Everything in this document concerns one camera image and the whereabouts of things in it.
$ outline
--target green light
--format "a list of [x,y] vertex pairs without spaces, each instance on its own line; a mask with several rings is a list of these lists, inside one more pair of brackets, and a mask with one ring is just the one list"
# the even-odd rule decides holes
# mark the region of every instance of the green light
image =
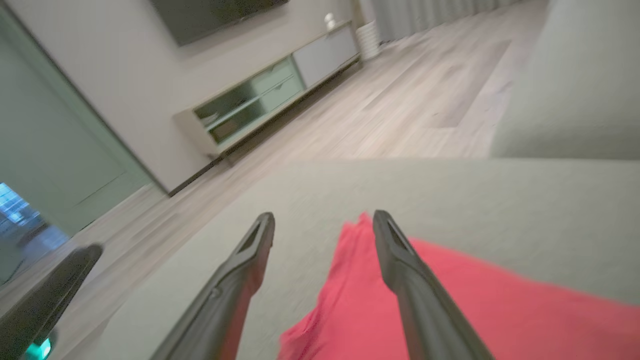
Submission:
[[27,360],[45,360],[49,357],[49,353],[51,353],[51,340],[47,338],[40,346],[31,344],[26,355]]

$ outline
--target gray sofa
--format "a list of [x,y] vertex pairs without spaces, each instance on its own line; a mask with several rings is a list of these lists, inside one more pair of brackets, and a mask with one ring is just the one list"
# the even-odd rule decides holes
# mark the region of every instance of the gray sofa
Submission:
[[640,163],[628,160],[640,154],[639,6],[556,1],[497,130],[492,154],[513,159],[334,161],[279,171],[137,289],[92,358],[148,359],[263,211],[276,217],[274,246],[238,359],[275,359],[279,335],[315,305],[343,221],[377,208],[408,236],[640,304]]

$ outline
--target curtain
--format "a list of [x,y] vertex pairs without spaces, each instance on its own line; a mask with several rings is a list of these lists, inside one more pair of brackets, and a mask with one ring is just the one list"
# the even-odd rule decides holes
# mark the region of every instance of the curtain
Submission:
[[519,0],[371,0],[382,41],[398,40]]

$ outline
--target red garment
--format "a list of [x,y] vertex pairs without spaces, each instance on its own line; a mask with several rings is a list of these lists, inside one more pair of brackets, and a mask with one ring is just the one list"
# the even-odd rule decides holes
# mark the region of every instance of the red garment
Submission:
[[[640,307],[534,282],[412,240],[496,359],[640,359]],[[317,306],[282,334],[281,360],[408,359],[371,219],[345,224]]]

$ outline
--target ribbed white planter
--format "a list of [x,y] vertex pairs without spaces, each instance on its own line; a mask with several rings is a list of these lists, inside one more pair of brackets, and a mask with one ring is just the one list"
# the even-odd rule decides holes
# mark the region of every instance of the ribbed white planter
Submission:
[[380,55],[380,34],[376,22],[372,21],[356,30],[363,60],[373,59]]

